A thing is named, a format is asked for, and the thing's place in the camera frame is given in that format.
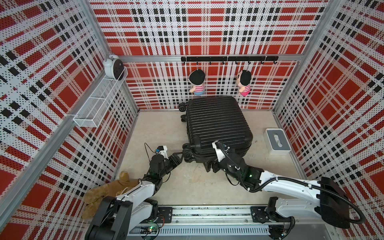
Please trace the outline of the black ribbed hard-shell suitcase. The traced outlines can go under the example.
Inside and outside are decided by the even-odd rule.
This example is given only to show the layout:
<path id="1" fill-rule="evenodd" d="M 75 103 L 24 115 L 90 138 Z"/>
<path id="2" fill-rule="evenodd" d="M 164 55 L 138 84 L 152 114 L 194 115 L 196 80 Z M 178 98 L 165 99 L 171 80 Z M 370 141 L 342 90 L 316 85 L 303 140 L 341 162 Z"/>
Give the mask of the black ribbed hard-shell suitcase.
<path id="1" fill-rule="evenodd" d="M 184 160 L 205 165 L 209 172 L 217 155 L 212 143 L 220 141 L 244 157 L 253 142 L 253 133 L 237 100 L 231 96 L 195 98 L 180 103 L 185 114 L 181 121 L 187 124 L 189 143 L 183 144 Z"/>

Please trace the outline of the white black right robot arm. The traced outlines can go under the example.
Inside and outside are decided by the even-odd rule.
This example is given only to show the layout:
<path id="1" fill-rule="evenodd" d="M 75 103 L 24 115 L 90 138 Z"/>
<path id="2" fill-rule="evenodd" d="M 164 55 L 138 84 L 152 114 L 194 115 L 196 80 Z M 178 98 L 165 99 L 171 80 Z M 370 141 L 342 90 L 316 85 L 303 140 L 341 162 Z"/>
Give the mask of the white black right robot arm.
<path id="1" fill-rule="evenodd" d="M 272 198 L 271 214 L 282 218 L 321 218 L 325 223 L 348 229 L 351 224 L 366 222 L 364 213 L 332 179 L 300 180 L 276 175 L 246 164 L 243 157 L 220 141 L 212 144 L 216 152 L 215 167 L 233 177 L 249 193 L 261 191 L 289 196 Z"/>

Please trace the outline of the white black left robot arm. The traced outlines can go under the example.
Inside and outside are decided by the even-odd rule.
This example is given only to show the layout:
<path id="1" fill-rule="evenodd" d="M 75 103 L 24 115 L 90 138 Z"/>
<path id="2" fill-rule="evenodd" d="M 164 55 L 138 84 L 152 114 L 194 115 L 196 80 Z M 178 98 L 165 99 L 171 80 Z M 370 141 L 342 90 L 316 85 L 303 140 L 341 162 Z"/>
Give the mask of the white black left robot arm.
<path id="1" fill-rule="evenodd" d="M 158 202 L 152 200 L 163 184 L 163 177 L 182 163 L 183 154 L 153 155 L 150 168 L 138 185 L 117 197 L 105 197 L 86 232 L 86 240 L 125 240 L 143 221 L 156 220 Z"/>

